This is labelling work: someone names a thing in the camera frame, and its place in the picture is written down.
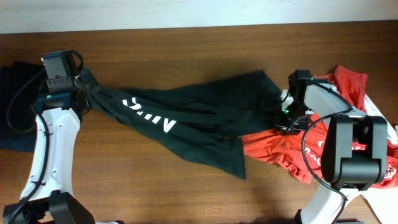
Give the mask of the black Nike t-shirt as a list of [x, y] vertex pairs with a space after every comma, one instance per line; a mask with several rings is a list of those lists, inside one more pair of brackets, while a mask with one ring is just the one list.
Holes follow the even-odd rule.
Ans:
[[280, 88], [262, 70], [173, 90], [101, 86], [93, 108], [183, 160], [245, 179], [241, 136], [275, 127]]

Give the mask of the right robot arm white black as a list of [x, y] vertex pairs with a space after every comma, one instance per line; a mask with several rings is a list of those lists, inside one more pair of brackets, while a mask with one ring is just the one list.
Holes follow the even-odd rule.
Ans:
[[321, 155], [322, 176], [311, 202], [297, 211], [295, 223], [337, 223], [350, 200], [383, 181], [387, 164], [387, 121], [370, 116], [343, 98], [327, 79], [308, 70], [289, 75], [292, 102], [278, 129], [303, 137], [319, 123], [328, 126]]

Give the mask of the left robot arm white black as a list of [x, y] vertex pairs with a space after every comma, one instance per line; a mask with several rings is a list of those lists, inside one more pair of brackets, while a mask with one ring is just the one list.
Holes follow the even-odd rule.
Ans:
[[90, 104], [77, 85], [83, 57], [75, 50], [60, 50], [42, 57], [47, 91], [31, 106], [36, 141], [29, 178], [17, 203], [4, 207], [4, 223], [88, 223], [94, 216], [74, 197], [73, 150], [82, 117]]

